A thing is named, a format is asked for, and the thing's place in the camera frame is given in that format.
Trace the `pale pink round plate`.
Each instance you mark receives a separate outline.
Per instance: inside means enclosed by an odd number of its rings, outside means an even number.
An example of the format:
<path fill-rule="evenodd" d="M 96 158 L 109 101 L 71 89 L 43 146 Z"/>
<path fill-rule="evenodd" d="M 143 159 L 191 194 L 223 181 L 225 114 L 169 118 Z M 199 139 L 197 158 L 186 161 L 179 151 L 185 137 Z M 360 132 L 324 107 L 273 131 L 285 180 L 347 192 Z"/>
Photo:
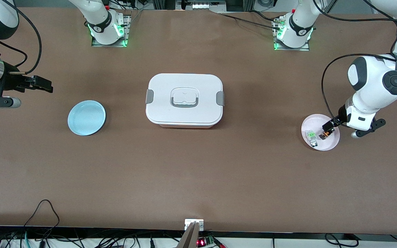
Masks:
<path fill-rule="evenodd" d="M 329 151 L 331 149 L 334 149 L 336 145 L 340 141 L 340 131 L 338 127 L 334 128 L 334 132 L 332 135 L 330 135 L 327 139 L 322 140 L 319 138 L 318 135 L 320 135 L 323 132 L 323 125 L 326 122 L 329 122 L 331 118 L 322 115 L 322 114 L 312 114 L 308 116 L 303 122 L 301 126 L 301 135 L 305 141 L 305 143 L 311 147 L 306 140 L 306 135 L 305 131 L 307 130 L 313 130 L 316 135 L 317 135 L 317 141 L 318 141 L 318 146 L 313 148 L 318 151 Z"/>

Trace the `light blue round plate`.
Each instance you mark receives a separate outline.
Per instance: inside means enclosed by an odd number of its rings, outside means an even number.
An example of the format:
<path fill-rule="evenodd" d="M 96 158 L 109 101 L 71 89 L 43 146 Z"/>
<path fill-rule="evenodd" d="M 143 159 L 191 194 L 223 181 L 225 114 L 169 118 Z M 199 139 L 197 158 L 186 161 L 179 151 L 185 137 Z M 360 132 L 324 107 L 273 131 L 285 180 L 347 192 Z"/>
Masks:
<path fill-rule="evenodd" d="M 90 136 L 98 132 L 106 122 L 104 106 L 94 100 L 76 104 L 69 112 L 68 127 L 76 135 Z"/>

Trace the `white lidded lunch box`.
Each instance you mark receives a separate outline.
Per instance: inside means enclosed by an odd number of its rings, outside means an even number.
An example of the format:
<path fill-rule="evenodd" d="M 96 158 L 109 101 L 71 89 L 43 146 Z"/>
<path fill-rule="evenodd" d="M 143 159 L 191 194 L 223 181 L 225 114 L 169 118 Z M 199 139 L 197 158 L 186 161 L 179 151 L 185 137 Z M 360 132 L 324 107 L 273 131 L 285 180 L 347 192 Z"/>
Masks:
<path fill-rule="evenodd" d="M 157 74 L 145 96 L 147 118 L 162 127 L 210 128 L 222 119 L 224 105 L 222 81 L 208 74 Z"/>

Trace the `circuit board with red display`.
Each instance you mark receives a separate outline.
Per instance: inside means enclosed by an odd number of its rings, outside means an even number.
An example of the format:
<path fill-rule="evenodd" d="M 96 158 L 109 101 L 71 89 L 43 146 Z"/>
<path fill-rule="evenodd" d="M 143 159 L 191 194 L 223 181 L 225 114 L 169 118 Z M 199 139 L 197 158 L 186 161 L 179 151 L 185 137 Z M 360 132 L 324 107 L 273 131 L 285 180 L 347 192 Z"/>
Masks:
<path fill-rule="evenodd" d="M 205 236 L 200 237 L 197 239 L 196 246 L 197 248 L 203 248 L 207 246 L 215 245 L 214 237 L 213 236 Z"/>

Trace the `aluminium profile bar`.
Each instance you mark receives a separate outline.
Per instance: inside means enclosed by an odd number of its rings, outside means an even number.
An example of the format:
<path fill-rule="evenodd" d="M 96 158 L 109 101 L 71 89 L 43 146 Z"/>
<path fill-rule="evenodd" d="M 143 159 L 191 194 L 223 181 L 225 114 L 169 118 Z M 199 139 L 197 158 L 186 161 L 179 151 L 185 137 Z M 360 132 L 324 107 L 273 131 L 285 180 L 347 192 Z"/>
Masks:
<path fill-rule="evenodd" d="M 196 242 L 199 238 L 199 224 L 194 223 L 194 225 L 189 225 L 187 230 L 182 235 L 176 248 L 197 248 Z"/>

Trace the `green and grey switch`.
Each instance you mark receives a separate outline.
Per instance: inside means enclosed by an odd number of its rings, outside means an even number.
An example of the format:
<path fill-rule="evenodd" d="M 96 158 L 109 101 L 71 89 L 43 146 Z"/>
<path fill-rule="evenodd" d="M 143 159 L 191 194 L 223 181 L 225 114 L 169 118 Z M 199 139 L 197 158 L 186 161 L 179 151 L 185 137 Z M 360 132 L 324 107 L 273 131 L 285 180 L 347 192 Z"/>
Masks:
<path fill-rule="evenodd" d="M 312 147 L 315 148 L 318 146 L 317 135 L 313 130 L 305 131 L 307 143 Z"/>

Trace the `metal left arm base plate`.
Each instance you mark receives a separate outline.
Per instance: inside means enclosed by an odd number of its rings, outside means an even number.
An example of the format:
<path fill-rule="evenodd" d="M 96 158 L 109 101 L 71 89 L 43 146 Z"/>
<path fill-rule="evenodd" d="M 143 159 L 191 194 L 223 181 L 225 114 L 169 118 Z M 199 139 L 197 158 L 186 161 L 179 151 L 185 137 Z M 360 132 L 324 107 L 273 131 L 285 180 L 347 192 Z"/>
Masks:
<path fill-rule="evenodd" d="M 285 32 L 287 30 L 286 28 L 286 19 L 285 15 L 278 16 L 274 18 L 273 21 L 271 21 L 272 27 L 277 27 L 278 30 L 274 30 L 274 50 L 294 50 L 294 51 L 309 51 L 310 46 L 309 46 L 309 40 L 310 40 L 310 34 L 313 31 L 313 29 L 309 32 L 309 36 L 307 37 L 307 40 L 301 47 L 293 48 L 290 46 L 287 46 L 283 38 L 285 36 Z"/>

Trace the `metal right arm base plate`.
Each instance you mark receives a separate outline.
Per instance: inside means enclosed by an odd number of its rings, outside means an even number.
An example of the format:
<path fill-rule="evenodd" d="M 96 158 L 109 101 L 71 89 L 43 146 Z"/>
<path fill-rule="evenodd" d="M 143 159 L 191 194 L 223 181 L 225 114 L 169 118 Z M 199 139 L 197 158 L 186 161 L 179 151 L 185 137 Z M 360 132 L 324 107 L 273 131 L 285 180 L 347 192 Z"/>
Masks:
<path fill-rule="evenodd" d="M 93 33 L 93 30 L 89 27 L 90 30 L 90 35 L 91 35 L 91 46 L 92 47 L 115 47 L 115 48 L 122 48 L 122 47 L 127 47 L 128 45 L 128 39 L 129 39 L 129 32 L 130 32 L 130 26 L 131 26 L 131 15 L 125 15 L 119 20 L 116 21 L 117 24 L 115 24 L 115 31 L 116 33 L 120 36 L 117 41 L 115 41 L 112 44 L 101 44 L 95 39 L 95 34 Z"/>

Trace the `small white mounting bracket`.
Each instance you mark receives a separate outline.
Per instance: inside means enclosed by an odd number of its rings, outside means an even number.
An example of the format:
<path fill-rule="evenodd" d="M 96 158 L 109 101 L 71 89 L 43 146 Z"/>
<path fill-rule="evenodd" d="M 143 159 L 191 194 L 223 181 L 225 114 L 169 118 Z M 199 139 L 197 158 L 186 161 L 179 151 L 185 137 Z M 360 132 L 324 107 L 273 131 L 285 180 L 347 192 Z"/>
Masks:
<path fill-rule="evenodd" d="M 203 219 L 185 219 L 184 220 L 184 230 L 186 231 L 189 225 L 194 225 L 194 223 L 198 223 L 200 232 L 204 231 L 204 220 Z"/>

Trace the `aluminium frame structure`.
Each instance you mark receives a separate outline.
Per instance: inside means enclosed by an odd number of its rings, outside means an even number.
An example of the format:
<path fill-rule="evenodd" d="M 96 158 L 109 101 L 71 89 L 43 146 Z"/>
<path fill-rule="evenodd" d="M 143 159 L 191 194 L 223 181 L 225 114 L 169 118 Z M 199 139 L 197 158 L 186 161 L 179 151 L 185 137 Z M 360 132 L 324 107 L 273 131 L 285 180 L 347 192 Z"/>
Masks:
<path fill-rule="evenodd" d="M 210 10 L 213 12 L 248 12 L 256 0 L 147 0 L 157 10 Z"/>

